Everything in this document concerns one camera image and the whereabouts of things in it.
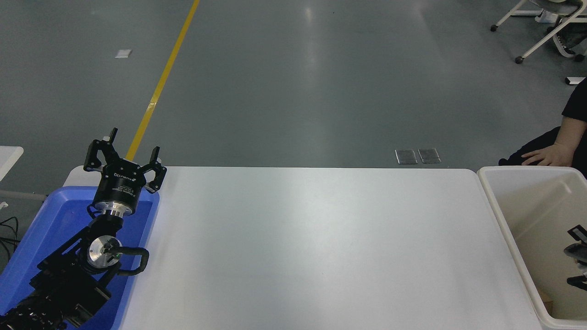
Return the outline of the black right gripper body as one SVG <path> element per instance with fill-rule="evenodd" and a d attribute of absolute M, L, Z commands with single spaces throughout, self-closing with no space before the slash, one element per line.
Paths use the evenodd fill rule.
<path fill-rule="evenodd" d="M 573 243 L 565 247 L 564 254 L 575 259 L 581 265 L 587 265 L 587 245 L 585 243 Z"/>

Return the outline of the person's hand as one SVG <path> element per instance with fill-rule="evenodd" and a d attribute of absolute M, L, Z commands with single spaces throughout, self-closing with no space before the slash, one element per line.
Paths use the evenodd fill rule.
<path fill-rule="evenodd" d="M 522 165 L 571 167 L 575 149 L 555 143 L 522 155 Z"/>

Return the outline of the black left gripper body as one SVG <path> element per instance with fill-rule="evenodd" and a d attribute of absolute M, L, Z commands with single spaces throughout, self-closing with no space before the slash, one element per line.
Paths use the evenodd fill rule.
<path fill-rule="evenodd" d="M 116 209 L 118 213 L 134 213 L 142 187 L 145 185 L 141 166 L 117 160 L 101 169 L 101 179 L 94 197 L 94 208 Z"/>

